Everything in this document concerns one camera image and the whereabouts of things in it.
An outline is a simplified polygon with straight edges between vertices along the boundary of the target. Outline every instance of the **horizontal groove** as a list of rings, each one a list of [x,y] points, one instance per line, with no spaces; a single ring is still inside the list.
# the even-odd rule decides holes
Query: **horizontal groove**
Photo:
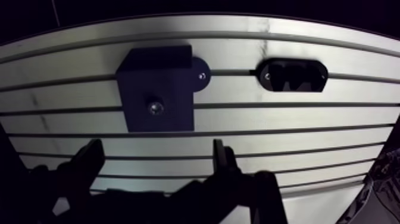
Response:
[[[293,108],[293,107],[400,107],[400,104],[390,103],[363,103],[363,102],[243,102],[243,103],[216,103],[194,104],[194,109],[230,109],[230,108]],[[26,116],[42,114],[68,113],[100,113],[123,111],[122,106],[116,107],[80,107],[50,110],[28,110],[0,113],[0,116]]]
[[[274,171],[275,174],[280,173],[293,173],[293,172],[301,172],[301,171],[310,171],[310,170],[318,170],[318,169],[326,169],[338,166],[347,166],[357,163],[365,163],[369,161],[374,161],[375,159],[368,159],[368,160],[360,160],[360,161],[352,161],[349,163],[338,163],[333,165],[327,166],[315,166],[303,169],[293,169],[293,170],[279,170]],[[193,176],[136,176],[136,175],[104,175],[100,174],[97,176],[98,178],[113,178],[113,179],[203,179],[209,177],[209,175],[193,175]]]
[[[371,76],[359,76],[359,75],[354,76],[351,74],[329,74],[329,79],[345,79],[345,80],[400,84],[400,79],[389,79],[383,77],[371,77]]]
[[[222,104],[221,103],[195,104],[195,109],[287,108],[287,107],[399,107],[399,106],[400,104],[363,103],[363,102],[243,102],[243,103],[222,103]]]
[[[297,36],[286,34],[274,34],[269,32],[230,32],[230,31],[201,31],[201,32],[165,32],[165,33],[147,33],[141,35],[125,35],[111,38],[100,38],[90,41],[78,41],[58,46],[50,46],[47,48],[32,50],[24,53],[0,59],[0,63],[20,60],[23,58],[34,57],[38,55],[51,54],[60,51],[72,49],[86,48],[91,46],[109,45],[126,42],[139,41],[163,41],[169,39],[253,39],[253,40],[270,40],[270,41],[289,41],[300,43],[314,43],[328,46],[338,46],[343,48],[357,49],[378,54],[385,54],[394,57],[400,57],[400,53],[374,46],[362,45],[345,41],[335,41],[324,38],[315,38],[309,36]]]
[[[347,165],[352,165],[352,164],[357,164],[357,163],[366,163],[366,162],[370,162],[370,161],[375,161],[375,158],[369,158],[369,159],[366,159],[366,160],[351,161],[351,162],[347,162],[347,163],[337,163],[337,164],[325,165],[325,166],[314,166],[314,167],[301,168],[301,169],[277,170],[277,171],[274,171],[274,173],[278,174],[278,173],[302,172],[302,171],[326,169],[326,168],[332,168],[332,167],[338,167],[338,166],[347,166]]]
[[[172,137],[206,137],[206,136],[236,136],[236,135],[268,135],[278,133],[299,132],[325,132],[334,130],[356,130],[378,127],[393,127],[394,124],[338,126],[338,127],[315,127],[299,129],[277,129],[277,130],[239,130],[227,132],[157,132],[157,133],[8,133],[8,137],[32,137],[32,138],[172,138]]]
[[[360,144],[360,145],[349,145],[344,147],[331,147],[331,148],[319,148],[313,150],[303,150],[303,151],[287,151],[278,153],[257,153],[257,154],[241,154],[235,155],[236,158],[257,158],[257,157],[268,157],[277,155],[297,155],[297,154],[307,154],[307,153],[322,153],[328,151],[339,151],[339,150],[350,150],[353,148],[361,147],[371,147],[376,145],[383,145],[385,142],[376,142],[370,144]],[[35,157],[50,157],[50,158],[72,158],[74,155],[63,155],[63,154],[47,154],[47,153],[18,153],[18,155],[35,156]],[[106,156],[106,160],[119,160],[119,161],[160,161],[160,160],[210,160],[213,157],[211,155],[198,155],[198,156],[174,156],[174,157],[139,157],[139,156]]]
[[[85,82],[99,82],[99,81],[108,81],[115,80],[114,74],[105,74],[98,76],[85,76],[85,77],[74,77],[69,79],[58,79],[58,80],[49,80],[43,82],[35,82],[29,84],[22,84],[16,86],[8,86],[0,88],[0,92],[8,92],[8,91],[16,91],[22,89],[31,89],[31,88],[41,88],[48,86],[57,86],[57,85],[68,85],[68,84],[77,84],[77,83],[85,83]]]
[[[299,184],[293,184],[293,185],[286,185],[286,186],[281,186],[280,188],[293,188],[295,186],[305,186],[305,185],[312,185],[312,184],[317,184],[317,183],[326,183],[326,182],[330,182],[330,181],[339,181],[339,180],[343,180],[343,179],[347,179],[347,178],[355,178],[357,176],[364,176],[367,173],[360,173],[360,174],[356,174],[356,175],[351,175],[351,176],[344,176],[341,178],[334,178],[334,179],[327,179],[327,180],[323,180],[323,181],[314,181],[314,182],[308,182],[308,183],[299,183]]]
[[[39,115],[39,114],[68,114],[68,113],[100,113],[100,112],[116,112],[116,111],[122,111],[122,106],[16,111],[16,112],[0,113],[0,116],[25,116],[25,115]]]
[[[213,70],[211,71],[212,76],[255,76],[256,72],[254,70]],[[383,83],[394,83],[400,84],[400,79],[388,79],[382,77],[369,77],[369,76],[354,76],[351,74],[329,74],[329,79],[347,79],[347,80],[359,80],[359,81],[369,81],[369,82],[383,82]],[[85,77],[74,77],[68,79],[58,79],[58,80],[49,80],[43,82],[36,83],[28,83],[22,85],[15,86],[7,86],[0,88],[0,92],[9,92],[23,89],[31,89],[31,88],[42,88],[48,86],[57,86],[57,85],[68,85],[68,84],[78,84],[78,83],[87,83],[87,82],[100,82],[100,81],[109,81],[116,80],[114,74],[104,74],[98,76],[85,76]]]
[[[287,193],[282,193],[282,198],[293,198],[293,197],[301,197],[301,196],[312,195],[312,194],[319,194],[319,193],[324,193],[324,192],[329,192],[329,191],[335,191],[338,189],[350,188],[352,186],[359,186],[359,185],[362,185],[363,183],[364,183],[364,181],[352,181],[349,183],[342,183],[342,184],[333,185],[333,186],[325,186],[322,188],[287,192]]]
[[[211,75],[213,75],[213,76],[249,76],[250,74],[249,74],[249,71],[247,71],[247,70],[213,70],[213,71],[211,71]],[[86,82],[109,81],[109,80],[116,80],[116,79],[117,78],[116,78],[115,74],[73,77],[73,78],[49,80],[49,81],[28,83],[28,84],[15,85],[15,86],[7,86],[7,87],[0,88],[0,92],[16,91],[16,90],[31,89],[31,88],[41,88],[41,87],[57,86],[57,85],[86,83]]]

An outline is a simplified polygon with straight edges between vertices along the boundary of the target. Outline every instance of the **bolt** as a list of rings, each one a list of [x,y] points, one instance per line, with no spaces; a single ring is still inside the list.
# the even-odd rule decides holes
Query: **bolt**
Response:
[[[205,74],[204,73],[200,73],[199,74],[199,79],[205,79]]]
[[[148,110],[151,115],[160,115],[164,112],[164,106],[160,102],[151,102]]]
[[[264,78],[267,79],[267,80],[270,80],[271,75],[269,73],[267,73],[267,74],[265,74]]]

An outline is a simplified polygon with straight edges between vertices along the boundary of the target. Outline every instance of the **scuff mark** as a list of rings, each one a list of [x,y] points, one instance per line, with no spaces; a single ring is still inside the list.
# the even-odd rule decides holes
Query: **scuff mark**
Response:
[[[55,148],[56,152],[58,154],[62,154],[63,152],[61,150],[61,147],[58,145],[57,140],[54,138],[51,138],[50,141],[51,141],[51,144],[53,145],[53,147]]]
[[[270,20],[266,19],[266,20],[261,20],[261,32],[263,33],[270,33]],[[268,40],[263,40],[262,44],[260,46],[260,53],[262,56],[262,59],[267,58],[268,57]]]
[[[41,122],[42,122],[42,124],[43,124],[43,127],[44,127],[44,129],[46,130],[46,132],[47,133],[50,133],[50,127],[49,127],[49,125],[47,124],[47,121],[46,121],[46,117],[44,116],[44,115],[39,115],[39,117],[40,117],[40,120],[41,120]]]

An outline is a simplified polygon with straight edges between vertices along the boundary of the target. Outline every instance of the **black mechanical part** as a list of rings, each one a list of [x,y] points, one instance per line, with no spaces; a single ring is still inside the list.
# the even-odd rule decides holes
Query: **black mechanical part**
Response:
[[[89,188],[105,162],[100,140],[90,143],[57,170],[35,167],[28,175],[25,223],[220,223],[236,206],[250,208],[252,223],[287,224],[275,175],[262,171],[246,175],[235,154],[221,140],[214,140],[214,174],[205,181],[192,181],[165,196],[163,192],[127,192],[108,189],[91,195]],[[52,209],[66,197],[70,209],[55,216]]]
[[[257,68],[260,84],[274,92],[322,92],[329,74],[316,60],[271,58]]]

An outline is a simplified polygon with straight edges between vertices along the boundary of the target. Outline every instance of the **black cable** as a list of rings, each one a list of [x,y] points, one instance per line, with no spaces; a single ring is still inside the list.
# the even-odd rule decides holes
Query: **black cable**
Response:
[[[374,192],[375,197],[378,199],[379,203],[380,203],[387,211],[389,211],[389,212],[392,214],[392,216],[397,220],[398,223],[400,223],[400,220],[397,218],[397,216],[396,216],[396,215],[395,215],[381,200],[380,200],[380,198],[379,198],[378,195],[376,194],[375,190],[372,189],[372,191]]]

